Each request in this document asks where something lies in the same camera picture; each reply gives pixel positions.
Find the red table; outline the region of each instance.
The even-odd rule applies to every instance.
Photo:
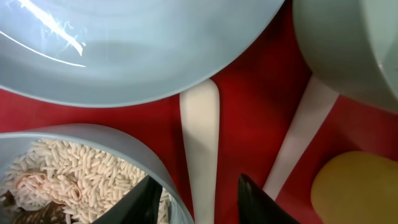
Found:
[[[264,185],[309,76],[294,37],[292,3],[287,1],[255,43],[213,77],[221,102],[216,224],[238,223],[241,173]],[[178,95],[138,106],[87,109],[0,91],[0,120],[0,132],[66,123],[124,131],[160,157],[193,213]]]
[[[321,224],[311,206],[310,191],[322,166],[348,151],[365,151],[398,161],[397,136],[398,115],[339,97],[287,179],[277,203],[300,223]]]

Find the bowl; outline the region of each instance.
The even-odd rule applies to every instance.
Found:
[[[42,138],[89,145],[134,164],[162,185],[174,198],[176,203],[172,203],[172,223],[193,224],[193,218],[182,201],[169,172],[155,153],[136,138],[106,126],[65,124],[23,132],[2,133],[0,134],[0,164],[2,164],[0,179],[16,157],[26,153],[32,142]]]
[[[398,2],[294,1],[294,26],[305,60],[342,95],[398,111]]]
[[[0,87],[107,108],[165,98],[211,77],[283,0],[1,0]]]

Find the yellow container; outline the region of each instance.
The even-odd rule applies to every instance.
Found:
[[[339,155],[315,177],[311,201],[325,224],[398,223],[398,162],[365,152]]]

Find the rice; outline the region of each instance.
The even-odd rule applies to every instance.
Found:
[[[124,159],[75,142],[41,139],[15,159],[0,183],[16,205],[38,210],[64,204],[66,223],[93,223],[147,174]],[[158,223],[169,222],[171,196],[163,189]]]

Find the white spoon handle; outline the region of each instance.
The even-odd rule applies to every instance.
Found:
[[[182,132],[196,224],[213,224],[220,98],[211,81],[180,94]]]
[[[263,190],[276,199],[301,155],[328,116],[338,93],[312,75]]]

